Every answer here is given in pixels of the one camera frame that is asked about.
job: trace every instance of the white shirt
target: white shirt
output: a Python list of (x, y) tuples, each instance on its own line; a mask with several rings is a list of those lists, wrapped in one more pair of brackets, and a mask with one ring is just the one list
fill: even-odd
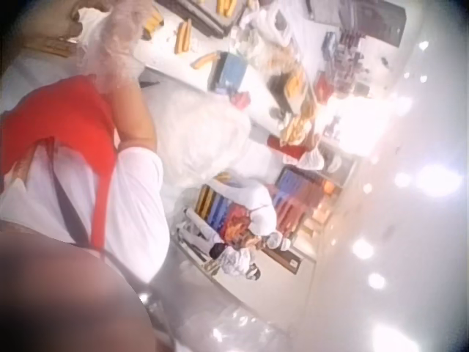
[(218, 258), (221, 270), (231, 276), (245, 276), (251, 266), (251, 252), (247, 248), (237, 251), (227, 247)]
[[(91, 233), (97, 176), (77, 152), (59, 147), (54, 157), (57, 177)], [(109, 191), (106, 249), (135, 275), (149, 282), (169, 248), (169, 229), (160, 198), (163, 166), (152, 151), (132, 147), (117, 158)], [(66, 230), (44, 147), (34, 154), (26, 185), (14, 180), (0, 196), (0, 219), (23, 225), (59, 241), (72, 243)]]
[(277, 213), (267, 187), (255, 180), (235, 181), (240, 187), (231, 187), (217, 180), (208, 185), (217, 193), (251, 211), (249, 230), (256, 236), (269, 236), (277, 228)]

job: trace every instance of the white ceiling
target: white ceiling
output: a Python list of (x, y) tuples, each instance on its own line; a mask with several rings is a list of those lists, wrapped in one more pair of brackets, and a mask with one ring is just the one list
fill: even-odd
[[(422, 51), (418, 43), (425, 40)], [(394, 92), (413, 107), (393, 118), (372, 155), (379, 161), (364, 161), (345, 191), (325, 234), (308, 314), (296, 327), (298, 351), (386, 351), (373, 349), (380, 325), (400, 331), (421, 352), (453, 351), (466, 334), (468, 29), (461, 9), (429, 3), (402, 69), (410, 77), (401, 74)], [(397, 173), (414, 177), (430, 164), (464, 177), (459, 189), (433, 198), (415, 183), (396, 187)], [(367, 183), (370, 194), (363, 192)], [(368, 260), (352, 253), (359, 238), (374, 248)], [(372, 273), (385, 278), (383, 290), (368, 285)]]

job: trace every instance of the ceiling light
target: ceiling light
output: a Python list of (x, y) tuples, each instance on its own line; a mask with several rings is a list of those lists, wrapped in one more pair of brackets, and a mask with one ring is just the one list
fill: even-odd
[(213, 329), (212, 335), (215, 338), (215, 340), (217, 340), (218, 342), (223, 342), (223, 335), (220, 332), (220, 330)]
[(379, 274), (371, 274), (368, 276), (368, 285), (375, 290), (382, 290), (386, 286), (386, 279)]
[(373, 330), (374, 352), (419, 352), (418, 345), (396, 329), (377, 326)]
[(363, 186), (363, 192), (365, 194), (370, 194), (373, 192), (373, 185), (371, 183), (367, 183), (365, 186)]
[(430, 197), (448, 196), (461, 182), (461, 176), (441, 165), (425, 166), (417, 175), (417, 187)]
[(410, 175), (400, 172), (394, 178), (394, 183), (399, 188), (406, 188), (412, 183), (412, 178)]
[(420, 44), (418, 44), (418, 47), (420, 48), (420, 50), (425, 51), (425, 49), (428, 48), (428, 45), (429, 45), (428, 41), (425, 40), (424, 42), (421, 42)]
[(371, 244), (361, 239), (361, 240), (356, 241), (353, 244), (352, 252), (354, 255), (356, 255), (360, 259), (367, 260), (373, 257), (374, 249)]

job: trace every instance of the red apron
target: red apron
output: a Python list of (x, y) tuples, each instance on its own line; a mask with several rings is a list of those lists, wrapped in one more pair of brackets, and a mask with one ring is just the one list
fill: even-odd
[(1, 122), (1, 176), (38, 142), (53, 138), (80, 153), (99, 177), (91, 243), (103, 248), (111, 176), (116, 163), (111, 107), (91, 78), (76, 76), (27, 95)]

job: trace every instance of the food worker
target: food worker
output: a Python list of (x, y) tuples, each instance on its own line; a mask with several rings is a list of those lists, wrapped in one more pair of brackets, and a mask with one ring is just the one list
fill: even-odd
[(275, 248), (288, 250), (291, 242), (276, 230), (277, 213), (266, 186), (243, 177), (232, 177), (229, 184), (214, 178), (207, 185), (222, 197), (233, 201), (220, 233), (225, 242), (237, 242), (249, 230), (264, 241), (271, 237), (271, 243), (277, 244)]
[(299, 145), (283, 145), (281, 140), (269, 134), (263, 128), (253, 127), (250, 139), (266, 145), (283, 155), (284, 164), (294, 165), (306, 171), (324, 171), (333, 174), (342, 166), (339, 155), (324, 155), (320, 150), (321, 136), (311, 130), (304, 141)]
[(261, 271), (254, 264), (251, 249), (241, 248), (237, 251), (225, 243), (218, 233), (198, 216), (192, 208), (185, 210), (185, 215), (187, 221), (177, 227), (181, 239), (215, 260), (225, 274), (244, 276), (248, 280), (259, 280)]
[[(125, 74), (151, 5), (114, 3), (101, 43), (109, 91), (99, 93), (91, 76), (65, 79), (27, 95), (0, 126), (2, 228), (105, 249), (143, 282), (158, 272), (169, 247), (155, 126), (139, 83)], [(41, 1), (5, 43), (76, 36), (80, 6), (104, 10), (98, 0)], [(2, 62), (11, 62), (12, 47)]]

